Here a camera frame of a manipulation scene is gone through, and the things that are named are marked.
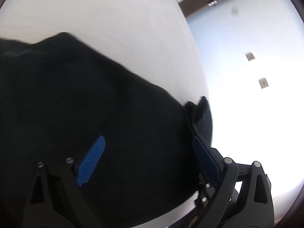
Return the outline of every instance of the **black cloth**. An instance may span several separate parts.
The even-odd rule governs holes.
[[[186,103],[185,108],[192,135],[202,135],[209,145],[211,145],[212,116],[206,97],[202,97],[198,105],[189,101]]]
[[[39,161],[105,151],[81,190],[107,227],[132,227],[198,186],[185,108],[67,33],[37,44],[0,40],[0,199],[22,222]]]

